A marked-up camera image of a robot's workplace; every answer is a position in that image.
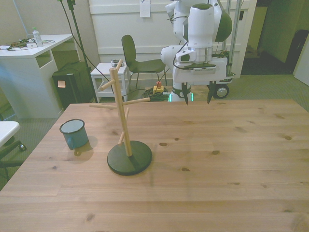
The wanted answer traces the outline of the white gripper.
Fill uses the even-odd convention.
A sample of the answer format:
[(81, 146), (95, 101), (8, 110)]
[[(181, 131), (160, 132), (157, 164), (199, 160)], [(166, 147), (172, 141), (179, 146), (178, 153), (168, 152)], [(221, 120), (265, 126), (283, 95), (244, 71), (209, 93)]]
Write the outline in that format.
[(209, 64), (215, 65), (214, 67), (202, 67), (193, 68), (188, 70), (183, 70), (174, 67), (173, 68), (173, 82), (182, 83), (183, 97), (188, 105), (188, 94), (190, 90), (188, 89), (188, 83), (206, 83), (208, 84), (208, 95), (207, 103), (210, 103), (212, 97), (215, 94), (216, 81), (224, 80), (226, 78), (226, 66), (227, 58), (213, 58)]

